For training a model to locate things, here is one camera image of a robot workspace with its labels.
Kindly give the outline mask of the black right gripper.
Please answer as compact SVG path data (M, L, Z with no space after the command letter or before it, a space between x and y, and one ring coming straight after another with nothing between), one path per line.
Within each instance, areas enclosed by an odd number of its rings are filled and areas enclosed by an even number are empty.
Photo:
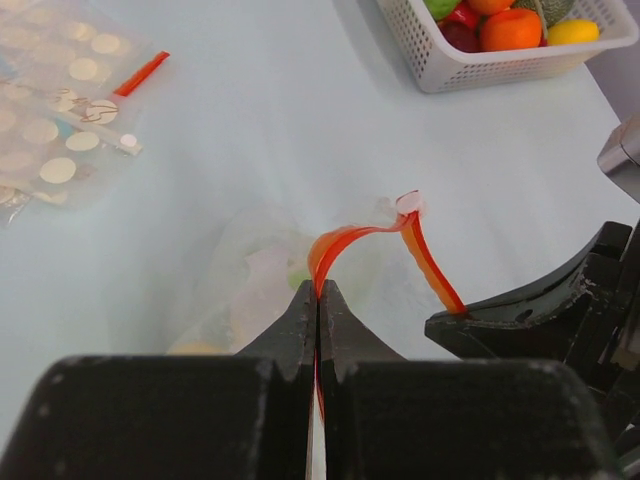
M426 320L425 336L459 358L565 360L604 399L627 479L639 478L639 254L628 225L606 222L566 263L515 290Z

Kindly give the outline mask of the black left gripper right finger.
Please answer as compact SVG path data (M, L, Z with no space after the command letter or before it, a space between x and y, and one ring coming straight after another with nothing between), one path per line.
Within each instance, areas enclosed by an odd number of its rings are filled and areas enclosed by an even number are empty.
M327 281L317 371L330 479L619 479L598 407L550 360L407 360Z

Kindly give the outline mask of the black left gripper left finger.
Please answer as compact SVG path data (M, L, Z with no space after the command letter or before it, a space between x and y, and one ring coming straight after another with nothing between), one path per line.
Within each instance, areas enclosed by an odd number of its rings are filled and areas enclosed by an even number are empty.
M308 479L317 302L233 355L69 356L36 383L5 479Z

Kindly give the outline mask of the clear zip top bag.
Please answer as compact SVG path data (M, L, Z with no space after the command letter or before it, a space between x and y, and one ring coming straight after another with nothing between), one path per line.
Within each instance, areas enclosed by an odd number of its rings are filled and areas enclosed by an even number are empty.
M301 285L320 298L330 270L357 299L367 297L389 259L388 235L401 236L429 285L428 298L450 313L466 307L437 265L425 239L426 203L417 190L380 197L358 209L355 223L318 237L305 233L281 207L237 214L205 263L202 277L167 333L169 355L232 355L280 318Z

